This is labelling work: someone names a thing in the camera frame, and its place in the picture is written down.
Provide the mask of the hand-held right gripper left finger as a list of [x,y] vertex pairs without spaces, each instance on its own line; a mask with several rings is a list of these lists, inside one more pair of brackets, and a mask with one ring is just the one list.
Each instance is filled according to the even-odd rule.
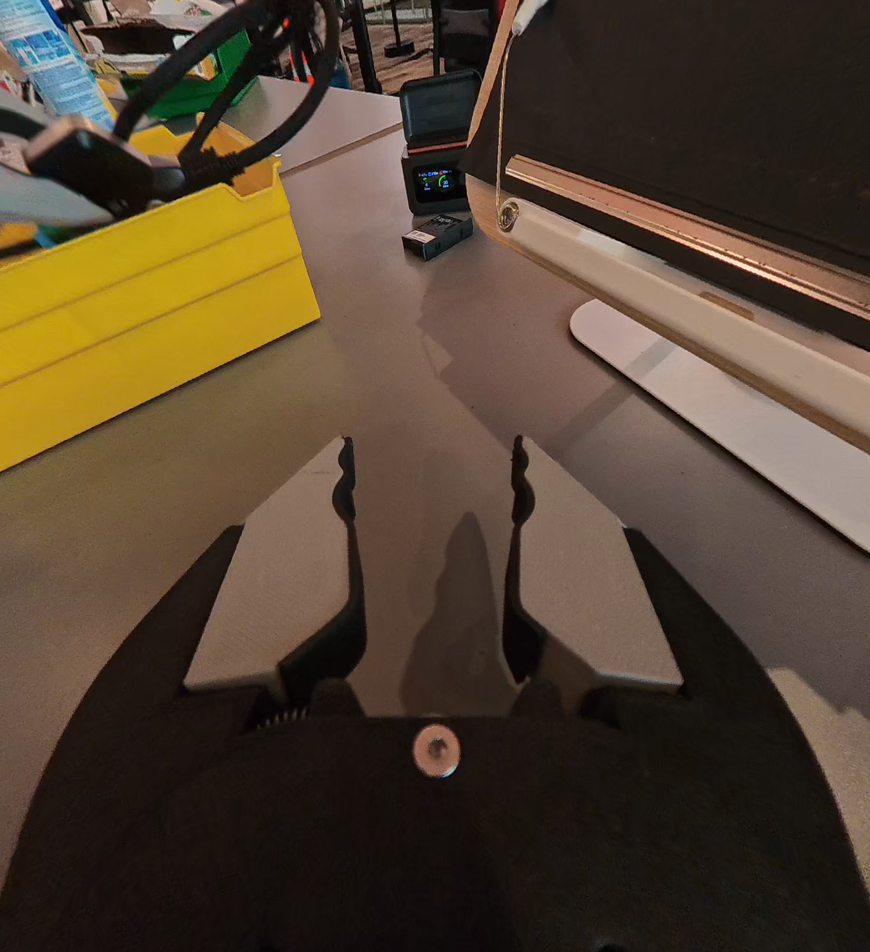
[[184,679],[191,693],[261,687],[309,708],[367,649],[353,440],[330,441],[242,526]]

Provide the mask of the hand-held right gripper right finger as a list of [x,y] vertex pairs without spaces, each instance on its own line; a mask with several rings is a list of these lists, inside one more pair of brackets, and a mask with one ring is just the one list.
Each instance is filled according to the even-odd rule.
[[513,711],[589,715],[614,694],[677,700],[683,674],[621,519],[524,435],[511,487],[501,649]]

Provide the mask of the black multiport adapter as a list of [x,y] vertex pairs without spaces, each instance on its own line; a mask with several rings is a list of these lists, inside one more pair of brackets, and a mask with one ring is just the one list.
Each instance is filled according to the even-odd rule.
[[142,212],[154,197],[150,159],[83,116],[56,120],[26,143],[22,156],[29,173],[65,186],[116,218]]

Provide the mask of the yellow plastic bin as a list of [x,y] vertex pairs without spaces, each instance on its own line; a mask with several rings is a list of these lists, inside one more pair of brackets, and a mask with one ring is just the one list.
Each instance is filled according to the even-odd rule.
[[0,261],[0,472],[320,318],[281,164]]

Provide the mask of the blue white wipes canister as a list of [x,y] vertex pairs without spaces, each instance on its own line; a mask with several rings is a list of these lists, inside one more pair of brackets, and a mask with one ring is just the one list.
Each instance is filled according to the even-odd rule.
[[107,97],[48,2],[0,1],[0,43],[51,113],[113,129]]

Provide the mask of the orange traffic cone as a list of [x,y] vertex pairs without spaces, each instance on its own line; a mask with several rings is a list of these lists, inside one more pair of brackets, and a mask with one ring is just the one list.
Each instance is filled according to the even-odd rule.
[[314,80],[310,70],[309,54],[312,53],[310,33],[306,25],[290,18],[285,20],[288,37],[289,64],[295,81],[312,85]]

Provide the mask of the small black battery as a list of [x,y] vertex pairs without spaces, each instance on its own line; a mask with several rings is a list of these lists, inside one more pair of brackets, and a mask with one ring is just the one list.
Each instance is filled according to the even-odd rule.
[[402,247],[410,255],[428,262],[473,235],[474,223],[469,217],[446,213],[421,222],[402,235]]

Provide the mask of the small black display device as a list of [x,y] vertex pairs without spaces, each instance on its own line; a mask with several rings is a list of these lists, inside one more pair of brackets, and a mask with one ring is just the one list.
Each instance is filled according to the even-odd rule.
[[468,208],[462,161],[482,78],[467,68],[407,81],[399,93],[406,200],[415,217]]

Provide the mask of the black wooden-rimmed board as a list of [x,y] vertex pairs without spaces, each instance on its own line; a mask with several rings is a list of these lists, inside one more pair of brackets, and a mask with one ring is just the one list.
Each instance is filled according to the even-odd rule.
[[548,2],[501,144],[870,279],[870,2]]

